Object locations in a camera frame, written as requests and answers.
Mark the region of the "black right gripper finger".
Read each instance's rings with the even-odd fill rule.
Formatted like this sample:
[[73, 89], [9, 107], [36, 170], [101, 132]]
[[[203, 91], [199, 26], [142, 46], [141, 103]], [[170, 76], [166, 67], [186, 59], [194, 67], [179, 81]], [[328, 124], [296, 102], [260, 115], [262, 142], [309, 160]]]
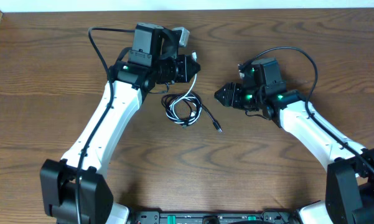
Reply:
[[221, 88], [219, 88], [215, 93], [226, 93], [228, 89], [229, 89], [229, 83], [226, 83]]
[[214, 93], [214, 97], [222, 105], [226, 105], [228, 103], [228, 100], [227, 100], [227, 90], [218, 90], [218, 91], [216, 91]]

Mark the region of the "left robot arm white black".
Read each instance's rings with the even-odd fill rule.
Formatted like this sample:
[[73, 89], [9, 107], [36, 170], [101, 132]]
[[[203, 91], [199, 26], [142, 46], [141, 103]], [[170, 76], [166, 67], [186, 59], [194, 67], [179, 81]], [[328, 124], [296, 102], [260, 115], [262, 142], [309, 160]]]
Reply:
[[127, 223], [129, 208], [114, 200], [106, 176], [120, 137], [147, 94], [160, 84], [187, 83], [200, 70], [195, 54], [179, 53], [184, 27], [140, 22], [133, 43], [113, 65], [101, 101], [73, 146], [40, 170], [44, 212], [58, 223]]

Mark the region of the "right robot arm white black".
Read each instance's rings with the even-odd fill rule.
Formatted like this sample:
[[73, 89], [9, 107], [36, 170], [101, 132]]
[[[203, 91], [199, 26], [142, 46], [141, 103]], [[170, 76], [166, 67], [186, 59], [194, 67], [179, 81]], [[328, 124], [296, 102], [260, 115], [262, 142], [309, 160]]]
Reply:
[[297, 90], [287, 90], [275, 58], [240, 69], [214, 97], [226, 107], [273, 121], [292, 134], [327, 173], [325, 200], [299, 208], [290, 223], [374, 223], [374, 148], [367, 149], [324, 119]]

